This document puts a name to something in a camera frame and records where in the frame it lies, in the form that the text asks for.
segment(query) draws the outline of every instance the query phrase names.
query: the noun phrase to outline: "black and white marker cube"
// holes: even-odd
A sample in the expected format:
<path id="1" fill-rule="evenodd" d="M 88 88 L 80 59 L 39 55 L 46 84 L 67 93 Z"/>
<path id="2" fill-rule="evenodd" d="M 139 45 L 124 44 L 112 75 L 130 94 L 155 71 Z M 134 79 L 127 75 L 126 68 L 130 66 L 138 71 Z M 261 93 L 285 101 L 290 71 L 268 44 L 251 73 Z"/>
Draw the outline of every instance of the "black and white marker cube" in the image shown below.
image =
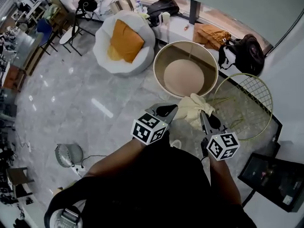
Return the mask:
<path id="1" fill-rule="evenodd" d="M 148 145 L 160 140 L 167 127 L 168 124 L 143 111 L 142 116 L 134 120 L 131 135 Z"/>
<path id="2" fill-rule="evenodd" d="M 224 133 L 213 135 L 207 150 L 217 161 L 221 161 L 233 157 L 239 147 L 239 141 L 235 133 Z"/>

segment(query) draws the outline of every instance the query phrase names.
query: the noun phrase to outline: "white pouf chair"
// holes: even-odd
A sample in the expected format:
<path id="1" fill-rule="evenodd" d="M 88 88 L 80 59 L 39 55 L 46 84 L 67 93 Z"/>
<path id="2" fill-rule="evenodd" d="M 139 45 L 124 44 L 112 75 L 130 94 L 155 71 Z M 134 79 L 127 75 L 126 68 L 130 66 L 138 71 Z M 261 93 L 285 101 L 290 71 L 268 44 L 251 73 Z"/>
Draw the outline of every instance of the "white pouf chair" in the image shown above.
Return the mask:
<path id="1" fill-rule="evenodd" d="M 116 20 L 120 19 L 133 29 L 143 40 L 144 45 L 132 63 L 121 59 L 113 61 L 107 55 Z M 93 53 L 98 64 L 110 73 L 118 76 L 133 76 L 146 69 L 154 59 L 155 35 L 148 23 L 138 14 L 120 11 L 107 18 L 95 34 L 96 42 Z"/>

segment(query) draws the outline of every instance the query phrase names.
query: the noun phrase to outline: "black shirt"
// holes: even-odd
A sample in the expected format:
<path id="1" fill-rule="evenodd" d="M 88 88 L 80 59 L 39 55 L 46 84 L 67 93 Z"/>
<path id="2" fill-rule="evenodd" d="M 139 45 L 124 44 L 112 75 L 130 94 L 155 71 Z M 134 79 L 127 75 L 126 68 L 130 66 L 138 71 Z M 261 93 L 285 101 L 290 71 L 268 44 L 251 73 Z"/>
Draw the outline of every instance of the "black shirt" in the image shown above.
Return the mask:
<path id="1" fill-rule="evenodd" d="M 81 214 L 85 228 L 128 224 L 256 227 L 240 205 L 214 197 L 198 158 L 158 142 L 146 146 L 119 176 L 86 177 L 60 192 L 47 213 L 86 200 Z"/>

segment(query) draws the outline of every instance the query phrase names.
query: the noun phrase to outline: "blue chair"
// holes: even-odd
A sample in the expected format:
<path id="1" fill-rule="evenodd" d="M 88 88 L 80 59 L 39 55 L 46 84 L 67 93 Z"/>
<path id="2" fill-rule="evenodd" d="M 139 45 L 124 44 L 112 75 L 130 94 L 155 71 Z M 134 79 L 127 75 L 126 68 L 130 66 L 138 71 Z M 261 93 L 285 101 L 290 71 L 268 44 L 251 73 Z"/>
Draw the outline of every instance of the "blue chair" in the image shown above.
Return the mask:
<path id="1" fill-rule="evenodd" d="M 48 53 L 46 51 L 45 48 L 43 48 L 42 46 L 44 44 L 47 44 L 45 47 L 48 46 L 48 42 L 50 42 L 50 46 L 56 51 L 58 52 L 51 44 L 53 44 L 52 41 L 49 41 L 51 35 L 52 35 L 52 32 L 53 32 L 53 28 L 52 26 L 48 23 L 48 21 L 45 19 L 45 18 L 42 18 L 38 21 L 37 23 L 37 28 L 36 28 L 36 31 L 37 32 L 40 32 L 40 33 L 43 33 L 43 38 L 41 40 L 41 42 L 39 43 L 39 46 L 41 47 L 42 50 L 44 50 L 46 53 Z"/>

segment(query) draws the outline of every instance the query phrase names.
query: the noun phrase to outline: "window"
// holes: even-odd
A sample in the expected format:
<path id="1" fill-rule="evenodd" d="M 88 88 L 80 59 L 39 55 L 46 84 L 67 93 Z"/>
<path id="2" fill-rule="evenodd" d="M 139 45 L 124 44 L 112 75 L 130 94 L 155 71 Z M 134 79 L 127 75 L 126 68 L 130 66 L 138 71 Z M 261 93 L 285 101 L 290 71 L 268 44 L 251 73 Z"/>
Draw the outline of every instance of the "window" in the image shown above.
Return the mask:
<path id="1" fill-rule="evenodd" d="M 147 3 L 153 3 L 158 0 L 140 0 Z M 175 0 L 180 8 L 180 13 L 186 15 L 187 17 L 190 14 L 190 0 Z M 227 14 L 222 13 L 221 11 L 209 7 L 203 3 L 200 6 L 199 12 L 199 22 L 213 24 L 221 29 L 228 31 L 230 34 L 236 38 L 243 38 L 246 34 L 253 34 L 262 50 L 270 46 L 270 43 L 261 37 L 254 30 L 249 28 L 247 25 L 244 25 L 242 22 L 230 17 Z"/>

